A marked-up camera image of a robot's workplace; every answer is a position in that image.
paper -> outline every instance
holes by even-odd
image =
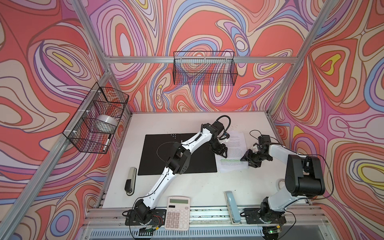
[[[228,147],[228,157],[224,158],[215,154],[217,170],[221,173],[248,168],[248,162],[242,162],[240,159],[247,151],[244,133],[228,131],[229,141],[224,144]]]

white table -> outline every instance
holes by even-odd
[[[275,137],[263,112],[230,113],[142,113],[133,114],[121,149],[103,208],[132,207],[138,197],[145,196],[160,175],[136,176],[135,192],[127,196],[124,185],[130,167],[139,168],[146,134],[198,132],[202,123],[213,123],[219,116],[231,118],[229,131],[244,132],[247,148],[257,139],[249,135],[253,129]],[[221,119],[226,127],[226,118]],[[277,192],[276,181],[285,177],[286,166],[277,159],[263,161],[260,168],[249,167],[229,173],[195,173],[179,175],[161,197],[158,207],[166,207],[169,196],[191,198],[191,206],[225,206],[224,191],[233,191],[237,205],[258,205]]]

black mounting plate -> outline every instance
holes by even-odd
[[[146,225],[159,225],[162,226],[164,225],[166,221],[166,209],[152,209],[148,212],[148,215],[152,216],[151,220],[147,224],[141,224],[139,221],[139,217],[136,215],[136,212],[133,211],[131,214],[132,210],[128,210],[127,212],[127,217],[125,219],[125,225],[126,226],[146,226]],[[159,219],[153,215],[159,216],[163,219],[162,223],[159,223]]]
[[[265,222],[260,220],[259,211],[260,208],[249,208],[244,209],[245,219],[247,220],[247,224],[264,224]],[[278,219],[274,219],[270,223],[276,223],[279,225],[285,224],[287,221],[285,220],[285,216],[279,217]]]

calculator screen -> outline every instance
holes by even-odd
[[[170,199],[169,202],[174,204],[188,204],[188,199]]]

aluminum frame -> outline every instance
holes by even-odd
[[[308,35],[306,36],[300,50],[299,54],[296,57],[275,57],[275,56],[269,56],[269,57],[235,57],[234,60],[236,63],[291,63],[292,66],[287,72],[286,78],[283,80],[283,83],[278,88],[277,92],[275,93],[271,104],[268,107],[267,112],[269,113],[272,109],[274,109],[275,106],[277,106],[280,98],[284,95],[286,88],[292,81],[298,67],[300,66],[300,63],[303,61],[307,51],[309,50],[311,44],[313,43],[314,39],[316,38],[316,35],[318,31],[321,29],[322,25],[324,24],[326,18],[328,17],[330,11],[332,10],[333,6],[338,0],[326,0],[323,7],[321,8],[318,17],[315,20],[315,23],[313,27],[310,29]],[[172,63],[173,57],[167,57],[167,56],[160,56],[160,57],[109,57],[105,55],[104,50],[102,49],[100,42],[96,36],[96,33],[92,27],[91,21],[89,19],[89,16],[86,12],[85,7],[82,5],[81,0],[72,0],[74,10],[76,14],[79,17],[79,20],[81,24],[84,27],[84,30],[88,37],[90,38],[91,44],[94,47],[96,51],[96,55],[98,56],[105,73],[99,80],[100,86],[105,86],[107,81],[111,79],[111,84],[116,89],[121,89],[120,85],[114,76],[110,64],[111,63]],[[89,103],[88,101],[92,99],[92,95],[94,95],[93,92],[90,92],[89,96],[84,100],[84,103],[80,106],[79,110],[84,110],[85,107]],[[126,109],[126,113],[129,116],[129,121],[132,116],[132,113]],[[78,120],[78,118],[81,116],[81,113],[79,111],[75,114],[73,117],[73,121]],[[38,168],[38,170],[35,172],[31,180],[28,182],[27,186],[24,188],[20,196],[17,198],[16,202],[12,205],[11,209],[7,212],[6,216],[4,217],[4,220],[0,223],[0,240],[8,240],[13,235],[14,231],[16,230],[17,226],[21,222],[22,218],[25,216],[26,212],[28,211],[29,207],[31,206],[32,202],[40,192],[42,186],[44,185],[46,179],[51,174],[53,168],[55,167],[56,163],[61,158],[62,154],[64,153],[65,149],[67,148],[69,144],[69,141],[64,137],[60,137],[60,139],[56,142],[52,150],[49,152],[47,157],[44,159],[41,166]],[[121,147],[119,147],[118,151],[115,153],[115,156],[113,158],[113,161],[115,162],[118,158],[119,151]],[[103,191],[100,192],[99,198],[101,198],[103,195]],[[306,215],[306,219],[308,217],[310,218],[312,208],[307,208],[307,206],[303,209],[305,213],[303,215]],[[105,219],[107,217],[108,213],[113,212],[112,209],[91,209],[87,215],[86,219]],[[112,218],[113,224],[117,226],[121,226],[122,220],[116,217]]]

